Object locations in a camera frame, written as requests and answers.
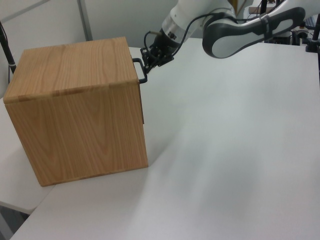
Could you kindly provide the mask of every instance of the white table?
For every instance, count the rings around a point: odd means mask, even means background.
[[[31,214],[52,188],[39,185],[1,98],[0,206]]]
[[[319,92],[303,47],[189,39],[141,86],[150,167],[56,185],[12,240],[318,240]]]

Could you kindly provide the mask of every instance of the wooden cabinet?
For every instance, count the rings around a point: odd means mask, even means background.
[[[124,37],[25,50],[4,103],[41,186],[148,166]]]

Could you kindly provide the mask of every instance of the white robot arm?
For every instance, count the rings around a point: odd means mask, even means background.
[[[227,0],[179,0],[155,33],[154,43],[141,49],[145,71],[172,61],[181,44],[199,27],[204,51],[222,59],[289,31],[318,13],[319,0],[284,0],[269,14],[239,24]]]

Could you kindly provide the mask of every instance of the box top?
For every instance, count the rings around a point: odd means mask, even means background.
[[[5,104],[134,83],[138,76],[125,37],[27,49]]]

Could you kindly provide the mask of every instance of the metal handle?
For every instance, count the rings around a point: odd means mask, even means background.
[[[139,79],[139,83],[140,84],[146,83],[148,81],[148,76],[146,74],[145,67],[144,67],[144,64],[142,63],[142,60],[140,58],[132,58],[132,61],[134,63],[140,63],[140,66],[141,66],[141,69],[142,69],[142,72],[143,72],[143,75],[144,75],[144,78]]]

